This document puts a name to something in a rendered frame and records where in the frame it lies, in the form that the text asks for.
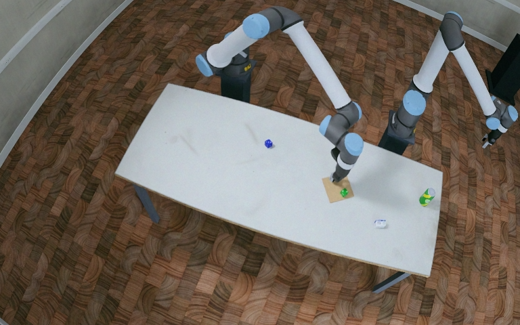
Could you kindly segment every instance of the table leg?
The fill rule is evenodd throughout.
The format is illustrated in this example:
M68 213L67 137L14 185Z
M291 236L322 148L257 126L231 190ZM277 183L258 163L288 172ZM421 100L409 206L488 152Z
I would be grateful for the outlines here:
M144 205L146 212L148 212L150 219L154 223L159 223L159 215L157 214L154 204L152 203L152 200L150 200L150 197L148 196L148 192L146 191L146 189L135 184L133 184L133 188L135 188L137 196L139 196L139 199L141 200L141 203Z
M384 291L384 290L390 288L394 284L398 283L401 280L406 279L409 276L410 276L409 273L397 272L396 274L392 275L390 278L387 278L385 281L383 281L379 284L376 284L376 286L372 289L372 292L380 293L381 291Z

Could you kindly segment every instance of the concrete wall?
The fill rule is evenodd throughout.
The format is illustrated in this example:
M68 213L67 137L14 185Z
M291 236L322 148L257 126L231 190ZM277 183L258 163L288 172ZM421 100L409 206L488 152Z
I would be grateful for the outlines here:
M520 0L411 1L442 15L448 11L458 12L468 28L505 47L508 47L515 35L520 33L520 13L515 11L520 10Z
M0 33L0 58L59 3L58 0L1 1L0 30L12 33ZM68 70L95 36L130 2L72 0L0 73L0 165L56 86L60 74Z

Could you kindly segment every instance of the light blue cap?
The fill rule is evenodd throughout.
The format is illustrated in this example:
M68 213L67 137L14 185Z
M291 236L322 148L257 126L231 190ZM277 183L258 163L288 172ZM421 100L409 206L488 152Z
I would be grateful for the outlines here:
M485 120L485 124L491 130L496 130L500 126L500 120L496 117L489 117L487 120Z
M464 24L464 20L462 19L462 17L460 17L459 14L457 14L456 12L447 12L447 14L454 14L455 16L458 16L460 18L460 21L462 22L462 24Z
M361 116L363 116L363 112L361 111L361 108L360 108L360 106L358 105L358 103L356 103L356 102L353 102L353 103L354 103L355 107L357 107L357 111L360 113L360 119L361 119Z
M202 54L197 55L195 58L195 63L197 63L197 68L201 71L201 73L206 77L213 76L213 71L209 67L209 63L204 59Z
M513 120L513 122L515 122L518 119L518 112L511 105L507 106L507 112L509 113L509 116L511 116L511 119Z
M404 109L413 116L419 116L425 112L426 100L420 92L409 90L403 97Z
M329 124L331 118L332 118L331 115L325 116L325 118L323 119L323 121L320 124L320 133L323 136L325 136L325 132L327 132L328 124Z
M269 20L261 14L252 14L244 19L242 28L247 37L251 39L261 39L269 34Z
M345 148L352 156L359 156L363 151L363 139L357 133L348 133L345 136Z

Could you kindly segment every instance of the green can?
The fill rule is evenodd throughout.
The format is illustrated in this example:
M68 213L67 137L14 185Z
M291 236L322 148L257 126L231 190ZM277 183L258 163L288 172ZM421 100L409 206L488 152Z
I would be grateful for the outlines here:
M429 188L425 191L425 193L419 198L419 203L423 207L427 206L433 198L435 197L435 190L433 188Z

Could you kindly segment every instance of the white table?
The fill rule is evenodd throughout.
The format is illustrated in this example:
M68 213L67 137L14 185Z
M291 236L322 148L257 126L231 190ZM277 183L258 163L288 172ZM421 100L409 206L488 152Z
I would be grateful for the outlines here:
M365 143L349 174L354 197L331 204L322 178L335 169L334 146L318 127L168 85L116 175L136 185L155 222L145 189L257 232L400 271L383 290L410 274L428 277L442 172ZM436 198L422 207L418 199L430 187ZM375 228L376 219L387 227Z

